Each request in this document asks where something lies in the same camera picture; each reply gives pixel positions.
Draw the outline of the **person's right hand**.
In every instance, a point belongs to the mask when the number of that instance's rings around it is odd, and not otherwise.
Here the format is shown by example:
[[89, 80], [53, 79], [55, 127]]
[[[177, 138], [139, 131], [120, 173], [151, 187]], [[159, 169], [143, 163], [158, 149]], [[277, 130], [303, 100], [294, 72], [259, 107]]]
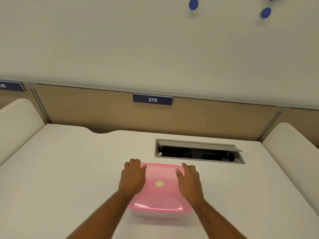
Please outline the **person's right hand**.
[[183, 180], [178, 180], [178, 186], [182, 196], [191, 206], [203, 203], [205, 199], [202, 191], [200, 175], [196, 171], [195, 166], [182, 163], [182, 167], [184, 170], [184, 178]]

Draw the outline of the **person's left hand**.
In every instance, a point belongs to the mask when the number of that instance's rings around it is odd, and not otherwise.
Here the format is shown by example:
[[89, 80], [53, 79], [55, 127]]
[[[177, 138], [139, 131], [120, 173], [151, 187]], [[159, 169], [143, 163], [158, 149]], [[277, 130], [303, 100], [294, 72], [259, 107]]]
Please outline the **person's left hand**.
[[141, 161], [139, 159], [130, 159], [125, 162], [124, 169], [121, 172], [121, 179], [118, 191], [134, 197], [141, 192], [146, 182], [146, 173], [142, 172]]

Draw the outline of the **pink plastic container lid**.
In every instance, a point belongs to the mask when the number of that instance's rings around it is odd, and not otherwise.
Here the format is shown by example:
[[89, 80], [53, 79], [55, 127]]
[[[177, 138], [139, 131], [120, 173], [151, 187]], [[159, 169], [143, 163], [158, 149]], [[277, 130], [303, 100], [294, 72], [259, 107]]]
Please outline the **pink plastic container lid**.
[[[141, 192], [138, 193], [128, 209], [138, 210], [190, 210], [192, 207], [182, 196], [175, 169], [178, 168], [184, 173], [181, 165], [141, 163], [147, 165], [146, 182]], [[156, 187], [155, 182], [162, 180], [164, 186]]]

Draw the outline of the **person's left forearm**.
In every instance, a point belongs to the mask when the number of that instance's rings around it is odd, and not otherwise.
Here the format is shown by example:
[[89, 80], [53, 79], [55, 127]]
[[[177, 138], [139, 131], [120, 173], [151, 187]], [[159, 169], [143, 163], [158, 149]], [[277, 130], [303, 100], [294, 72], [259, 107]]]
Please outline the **person's left forearm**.
[[137, 193], [118, 190], [66, 239], [112, 239], [125, 210]]

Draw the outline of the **person's right forearm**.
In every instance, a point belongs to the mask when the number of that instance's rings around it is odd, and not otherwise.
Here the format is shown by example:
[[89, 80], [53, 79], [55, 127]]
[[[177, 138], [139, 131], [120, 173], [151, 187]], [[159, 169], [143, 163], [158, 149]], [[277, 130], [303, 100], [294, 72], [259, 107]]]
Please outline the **person's right forearm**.
[[209, 239], [247, 239], [205, 199], [189, 200]]

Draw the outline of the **beige desk back panel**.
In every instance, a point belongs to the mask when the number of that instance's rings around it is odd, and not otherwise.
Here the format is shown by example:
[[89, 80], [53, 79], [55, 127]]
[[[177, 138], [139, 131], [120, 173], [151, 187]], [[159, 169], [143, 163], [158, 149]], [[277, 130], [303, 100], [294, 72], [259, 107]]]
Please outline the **beige desk back panel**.
[[279, 108], [201, 99], [173, 104], [133, 102], [133, 94], [51, 85], [34, 89], [53, 124], [96, 133], [117, 130], [256, 141]]

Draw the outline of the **blue desk number sign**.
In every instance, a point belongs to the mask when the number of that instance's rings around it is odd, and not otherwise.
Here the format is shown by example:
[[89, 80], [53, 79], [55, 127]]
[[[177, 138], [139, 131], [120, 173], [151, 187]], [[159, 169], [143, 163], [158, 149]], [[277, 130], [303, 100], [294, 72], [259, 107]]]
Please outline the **blue desk number sign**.
[[171, 106], [173, 104], [173, 97], [133, 93], [133, 102]]
[[26, 92], [22, 83], [14, 82], [14, 81], [4, 81], [4, 80], [0, 80], [0, 90]]

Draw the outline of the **white desk side divider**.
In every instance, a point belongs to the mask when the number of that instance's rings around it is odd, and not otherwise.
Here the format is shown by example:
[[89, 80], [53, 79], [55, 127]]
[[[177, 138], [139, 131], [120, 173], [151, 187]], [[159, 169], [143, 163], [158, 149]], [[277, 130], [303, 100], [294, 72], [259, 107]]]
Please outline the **white desk side divider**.
[[44, 126], [27, 99], [15, 100], [0, 109], [0, 167]]
[[262, 145], [319, 215], [319, 149], [288, 123], [279, 123]]

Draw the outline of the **grey metal partition post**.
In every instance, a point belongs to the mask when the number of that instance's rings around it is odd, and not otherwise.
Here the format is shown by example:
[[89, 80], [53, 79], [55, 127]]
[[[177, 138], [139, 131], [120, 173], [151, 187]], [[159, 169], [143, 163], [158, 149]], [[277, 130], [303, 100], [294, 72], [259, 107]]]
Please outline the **grey metal partition post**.
[[44, 108], [44, 106], [43, 106], [43, 104], [42, 104], [42, 102], [41, 102], [41, 100], [40, 100], [40, 98], [39, 98], [39, 96], [38, 96], [36, 90], [35, 90], [35, 88], [33, 87], [34, 83], [28, 82], [28, 85], [29, 85], [30, 90], [31, 90], [32, 94], [34, 95], [34, 97], [35, 97], [35, 99], [36, 99], [36, 101], [37, 101], [37, 103], [38, 103], [38, 105], [39, 105], [39, 107], [40, 107], [40, 109], [41, 109], [43, 115], [45, 116], [46, 121], [47, 121], [49, 124], [52, 124], [51, 119], [49, 118], [49, 116], [48, 116], [48, 114], [47, 114], [47, 112], [46, 112], [46, 110], [45, 110], [45, 108]]
[[265, 135], [265, 133], [269, 130], [269, 128], [272, 126], [272, 124], [276, 121], [276, 119], [280, 116], [282, 111], [285, 109], [285, 107], [277, 106], [278, 112], [275, 114], [275, 116], [272, 118], [272, 120], [269, 122], [269, 124], [266, 126], [266, 128], [263, 130], [261, 135], [257, 138], [256, 141], [260, 141], [262, 137]]

